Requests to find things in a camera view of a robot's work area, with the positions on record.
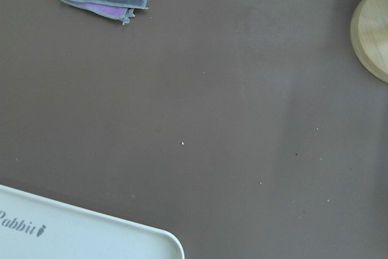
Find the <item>wooden stand with round base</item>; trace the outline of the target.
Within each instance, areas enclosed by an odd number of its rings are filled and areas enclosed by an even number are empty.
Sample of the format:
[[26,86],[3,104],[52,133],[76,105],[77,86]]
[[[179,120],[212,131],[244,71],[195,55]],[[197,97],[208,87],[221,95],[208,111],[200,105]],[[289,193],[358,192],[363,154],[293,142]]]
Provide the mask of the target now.
[[387,0],[361,0],[350,22],[350,40],[366,70],[387,82]]

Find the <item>cream rabbit tray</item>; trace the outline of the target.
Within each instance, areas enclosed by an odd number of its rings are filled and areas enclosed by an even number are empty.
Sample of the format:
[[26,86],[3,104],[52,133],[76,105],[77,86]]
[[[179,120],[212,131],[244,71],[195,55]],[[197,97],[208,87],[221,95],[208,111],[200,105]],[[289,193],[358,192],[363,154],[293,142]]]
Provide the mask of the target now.
[[1,258],[184,258],[170,232],[1,186]]

